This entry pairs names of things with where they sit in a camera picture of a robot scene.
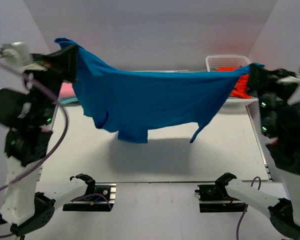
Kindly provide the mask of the blue t shirt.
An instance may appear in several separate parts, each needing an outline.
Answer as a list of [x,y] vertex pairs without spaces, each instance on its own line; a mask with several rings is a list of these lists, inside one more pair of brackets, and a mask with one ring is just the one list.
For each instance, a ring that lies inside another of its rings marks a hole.
[[74,93],[97,129],[145,144],[150,130],[188,123],[202,130],[234,85],[214,72],[141,72],[116,69],[79,47]]

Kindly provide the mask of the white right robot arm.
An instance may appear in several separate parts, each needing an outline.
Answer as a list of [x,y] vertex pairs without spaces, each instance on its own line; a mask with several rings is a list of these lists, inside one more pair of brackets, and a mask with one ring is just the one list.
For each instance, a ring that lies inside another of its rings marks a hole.
[[300,101],[289,104],[300,87],[300,72],[283,68],[249,67],[248,93],[258,98],[262,134],[285,187],[287,198],[264,193],[225,173],[215,181],[216,195],[238,199],[266,216],[272,226],[292,240],[300,240]]

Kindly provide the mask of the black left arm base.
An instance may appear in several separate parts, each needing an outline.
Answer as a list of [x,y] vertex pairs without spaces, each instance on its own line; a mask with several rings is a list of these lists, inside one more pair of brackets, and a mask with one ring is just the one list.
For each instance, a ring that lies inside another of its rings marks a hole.
[[96,183],[84,198],[62,207],[64,212],[110,212],[116,198],[116,183]]

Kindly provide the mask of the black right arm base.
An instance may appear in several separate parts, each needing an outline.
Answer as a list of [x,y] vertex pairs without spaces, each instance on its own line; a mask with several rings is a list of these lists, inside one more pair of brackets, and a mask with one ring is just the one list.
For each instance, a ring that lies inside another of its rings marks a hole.
[[198,196],[201,213],[242,213],[246,204],[222,193],[214,184],[201,184],[194,193]]

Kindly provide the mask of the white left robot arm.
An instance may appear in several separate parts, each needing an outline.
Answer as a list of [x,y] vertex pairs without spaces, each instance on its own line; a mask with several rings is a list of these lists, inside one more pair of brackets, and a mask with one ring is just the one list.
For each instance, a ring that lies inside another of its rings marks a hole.
[[55,111],[64,109],[58,100],[62,84],[77,81],[78,53],[75,44],[47,55],[30,53],[22,41],[0,48],[0,67],[22,77],[27,90],[0,89],[0,124],[9,129],[4,147],[7,176],[0,187],[0,225],[10,225],[6,239],[22,240],[44,227],[58,208],[95,196],[95,180],[86,174],[71,177],[52,192],[36,190],[40,168],[56,150],[48,147],[52,121]]

